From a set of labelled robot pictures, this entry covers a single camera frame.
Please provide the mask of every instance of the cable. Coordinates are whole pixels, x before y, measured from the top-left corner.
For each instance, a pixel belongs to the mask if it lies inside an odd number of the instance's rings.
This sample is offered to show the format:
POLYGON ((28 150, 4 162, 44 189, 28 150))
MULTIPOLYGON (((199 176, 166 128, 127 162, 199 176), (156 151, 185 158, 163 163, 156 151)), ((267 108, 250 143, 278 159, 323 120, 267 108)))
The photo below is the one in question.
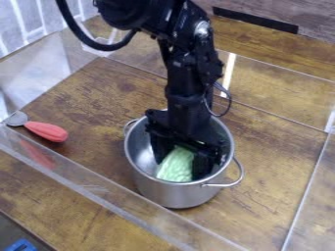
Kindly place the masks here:
POLYGON ((80 41, 83 43, 86 43, 90 47, 92 47, 94 49, 100 50, 100 51, 115 51, 115 50, 120 49, 122 47, 124 47, 130 43, 134 35, 138 32, 136 29, 132 29, 127 33, 127 35, 124 36, 124 38, 120 42, 118 42, 115 44, 100 44, 100 43, 95 42, 86 35, 86 33, 82 31, 82 29, 80 29, 80 27, 72 17, 72 14, 71 14, 71 11, 68 8, 68 4, 67 4, 67 0, 56 0, 56 4, 58 4, 59 11, 64 17, 64 20, 68 24, 70 29, 72 30, 72 32, 75 33, 75 35, 78 36, 80 41))
POLYGON ((207 103, 207 99, 206 99, 206 94, 207 94, 210 88, 213 88, 211 85, 210 85, 210 87, 207 88, 207 90, 205 91, 205 105, 206 105, 206 108, 207 108, 210 114, 211 114, 214 117, 222 117, 222 116, 225 116, 225 115, 229 113, 229 111, 231 110, 233 103, 234 103, 234 98, 233 98, 231 92, 230 92, 218 82, 215 82, 214 87, 217 87, 222 92, 225 92, 225 93, 227 94, 227 96, 229 96, 229 107, 227 107, 226 111, 225 111, 222 114, 215 114, 214 111, 211 110, 210 105, 209 105, 209 103, 207 103))

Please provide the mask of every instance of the metal pot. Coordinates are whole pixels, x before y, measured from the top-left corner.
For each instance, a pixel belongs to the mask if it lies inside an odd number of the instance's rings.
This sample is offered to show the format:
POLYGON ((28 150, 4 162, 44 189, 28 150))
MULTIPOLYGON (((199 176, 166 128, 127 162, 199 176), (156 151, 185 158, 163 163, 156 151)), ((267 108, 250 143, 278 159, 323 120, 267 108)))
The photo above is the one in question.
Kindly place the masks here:
POLYGON ((134 180, 140 193, 167 208, 182 209, 195 207, 206 203, 222 190, 231 187, 243 179, 243 166, 235 159, 235 141, 233 134, 223 122, 211 119, 211 128, 219 131, 231 144, 231 151, 223 164, 217 166, 213 172, 202 179, 191 182, 170 182, 155 178, 158 163, 155 161, 150 133, 146 131, 147 117, 131 121, 124 127, 124 150, 134 168, 134 180), (239 168, 239 178, 233 183, 223 183, 226 168, 231 162, 239 168))

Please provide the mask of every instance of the pot handle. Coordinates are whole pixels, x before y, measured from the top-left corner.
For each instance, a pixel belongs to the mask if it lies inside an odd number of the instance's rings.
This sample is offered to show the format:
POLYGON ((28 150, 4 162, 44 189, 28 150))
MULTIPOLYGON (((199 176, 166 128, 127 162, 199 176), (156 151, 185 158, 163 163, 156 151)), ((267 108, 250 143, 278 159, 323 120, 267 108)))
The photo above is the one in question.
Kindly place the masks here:
POLYGON ((229 183, 229 184, 205 183, 205 184, 202 184, 202 187, 233 187, 233 186, 235 186, 235 185, 238 185, 241 183, 241 181, 245 178, 245 168, 243 168, 242 163, 239 162, 239 160, 235 157, 234 157, 234 160, 235 160, 235 164, 237 164, 238 169, 239 169, 239 178, 238 178, 238 180, 235 182, 233 182, 233 183, 229 183))
POLYGON ((127 136, 127 133, 128 133, 128 130, 130 130, 132 124, 135 124, 138 121, 139 121, 139 119, 135 119, 135 120, 130 121, 130 122, 124 125, 124 127, 123 127, 123 135, 124 135, 124 137, 127 136))

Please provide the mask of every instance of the metal spoon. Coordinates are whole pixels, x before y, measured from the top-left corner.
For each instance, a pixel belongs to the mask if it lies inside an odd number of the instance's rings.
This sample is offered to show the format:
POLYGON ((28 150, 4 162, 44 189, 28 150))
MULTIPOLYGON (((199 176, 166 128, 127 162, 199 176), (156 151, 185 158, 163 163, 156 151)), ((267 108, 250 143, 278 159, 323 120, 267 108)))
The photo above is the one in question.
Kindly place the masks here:
POLYGON ((18 111, 6 121, 7 126, 24 126, 30 131, 52 142, 64 142, 68 132, 58 125, 31 122, 28 115, 18 111))

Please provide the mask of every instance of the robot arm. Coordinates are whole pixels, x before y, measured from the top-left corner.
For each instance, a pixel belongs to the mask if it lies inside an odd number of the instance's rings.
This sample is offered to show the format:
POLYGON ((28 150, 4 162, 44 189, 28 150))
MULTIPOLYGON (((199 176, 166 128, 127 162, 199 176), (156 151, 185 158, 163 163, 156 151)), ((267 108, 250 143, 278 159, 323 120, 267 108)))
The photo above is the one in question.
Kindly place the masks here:
MULTIPOLYGON (((56 2, 64 16, 66 0, 56 2)), ((199 178, 210 173, 215 164, 221 165, 226 147, 222 137, 209 134, 214 85, 222 77, 223 63, 215 51, 207 14, 190 0, 94 2, 111 26, 132 30, 126 39, 142 30, 159 41, 167 66, 167 111, 147 111, 147 131, 158 163, 174 146, 182 145, 195 154, 194 179, 199 178)), ((68 16, 66 21, 78 34, 68 16)))

